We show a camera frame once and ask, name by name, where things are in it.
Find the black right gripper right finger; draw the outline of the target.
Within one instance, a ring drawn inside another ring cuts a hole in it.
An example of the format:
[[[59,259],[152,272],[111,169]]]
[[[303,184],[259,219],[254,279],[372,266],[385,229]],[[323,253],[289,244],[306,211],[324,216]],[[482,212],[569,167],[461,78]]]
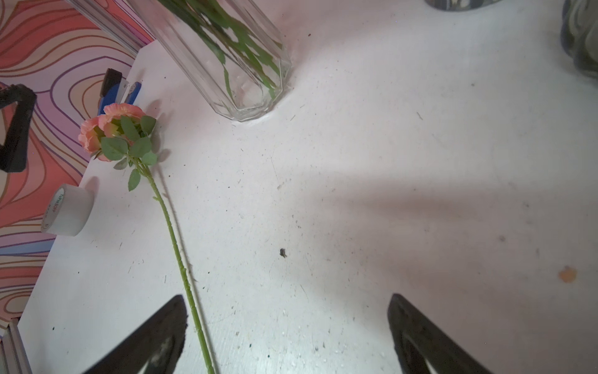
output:
[[[402,295],[392,296],[387,316],[404,373],[491,374]]]

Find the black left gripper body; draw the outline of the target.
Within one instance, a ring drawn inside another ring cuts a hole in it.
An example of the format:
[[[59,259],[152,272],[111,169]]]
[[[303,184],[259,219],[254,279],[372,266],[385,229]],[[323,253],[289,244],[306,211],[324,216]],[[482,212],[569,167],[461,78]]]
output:
[[[23,84],[1,90],[1,109],[16,103],[15,113],[1,145],[1,170],[6,173],[22,172],[26,168],[31,119],[37,95]]]

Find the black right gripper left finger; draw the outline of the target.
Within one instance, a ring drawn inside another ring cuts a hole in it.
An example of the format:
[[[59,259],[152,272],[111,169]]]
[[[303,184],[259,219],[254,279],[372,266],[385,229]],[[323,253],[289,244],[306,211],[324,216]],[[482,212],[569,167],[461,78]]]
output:
[[[86,373],[172,374],[185,345],[187,318],[183,296],[174,296]]]

